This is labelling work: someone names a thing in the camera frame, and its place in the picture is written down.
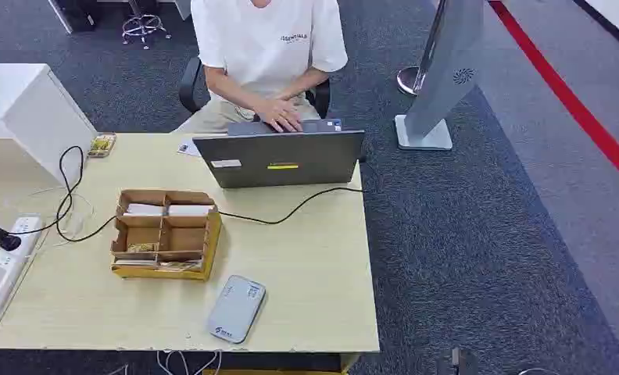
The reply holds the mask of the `person's right hand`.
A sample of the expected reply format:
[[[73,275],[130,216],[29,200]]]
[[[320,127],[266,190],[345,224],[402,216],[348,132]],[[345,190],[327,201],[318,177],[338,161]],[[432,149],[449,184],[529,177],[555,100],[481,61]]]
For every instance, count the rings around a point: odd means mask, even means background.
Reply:
[[[278,133],[302,130],[299,115],[289,102],[280,99],[258,99],[252,110]]]

